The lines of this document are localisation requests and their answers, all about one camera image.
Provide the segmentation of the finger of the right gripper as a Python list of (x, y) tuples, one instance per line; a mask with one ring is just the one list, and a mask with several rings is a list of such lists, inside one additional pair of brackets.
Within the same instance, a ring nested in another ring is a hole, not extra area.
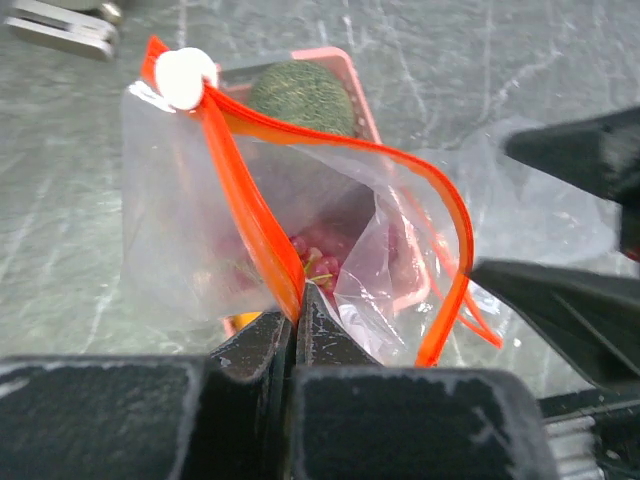
[(618, 250), (639, 258), (639, 108), (516, 132), (510, 158), (621, 207)]
[(469, 279), (520, 315), (590, 384), (639, 388), (637, 278), (485, 259)]

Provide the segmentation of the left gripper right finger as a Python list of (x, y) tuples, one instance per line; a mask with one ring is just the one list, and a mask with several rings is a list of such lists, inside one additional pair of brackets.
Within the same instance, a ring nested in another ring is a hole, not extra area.
[(315, 284), (307, 282), (297, 326), (296, 365), (380, 366), (380, 363), (337, 323), (333, 313), (334, 310), (320, 289)]

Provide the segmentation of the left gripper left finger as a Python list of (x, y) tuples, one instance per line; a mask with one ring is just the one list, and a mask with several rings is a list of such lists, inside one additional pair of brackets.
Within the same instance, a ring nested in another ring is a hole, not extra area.
[(293, 325), (282, 314), (267, 312), (217, 347), (208, 373), (234, 380), (285, 379), (293, 367)]

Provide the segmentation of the red grape bunch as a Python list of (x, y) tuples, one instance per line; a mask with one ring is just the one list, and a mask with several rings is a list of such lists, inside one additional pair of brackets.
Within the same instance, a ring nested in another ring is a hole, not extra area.
[(354, 240), (322, 223), (292, 230), (288, 239), (302, 262), (306, 278), (332, 299)]

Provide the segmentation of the pink plastic basket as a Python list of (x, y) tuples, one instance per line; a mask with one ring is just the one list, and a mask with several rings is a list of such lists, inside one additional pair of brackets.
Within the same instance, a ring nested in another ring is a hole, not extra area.
[[(270, 66), (291, 60), (329, 69), (352, 101), (356, 116), (352, 137), (378, 140), (355, 67), (336, 47), (225, 63), (220, 69), (222, 90), (246, 105), (257, 78)], [(354, 240), (334, 297), (324, 294), (338, 323), (374, 354), (405, 347), (408, 331), (400, 315), (429, 296), (431, 280), (399, 169), (386, 157), (331, 145), (278, 145), (246, 136), (238, 139), (238, 147), (288, 235), (322, 223)]]

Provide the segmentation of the clear bag orange zipper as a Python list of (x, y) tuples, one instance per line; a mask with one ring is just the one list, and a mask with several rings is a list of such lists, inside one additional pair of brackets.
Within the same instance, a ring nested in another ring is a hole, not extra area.
[(171, 330), (280, 310), (318, 288), (375, 360), (433, 367), (456, 323), (501, 346), (501, 304), (465, 274), (494, 257), (597, 258), (613, 229), (592, 196), (498, 149), (512, 118), (428, 161), (368, 138), (359, 92), (323, 61), (274, 64), (252, 85), (312, 130), (248, 108), (196, 48), (151, 37), (124, 92), (123, 281)]

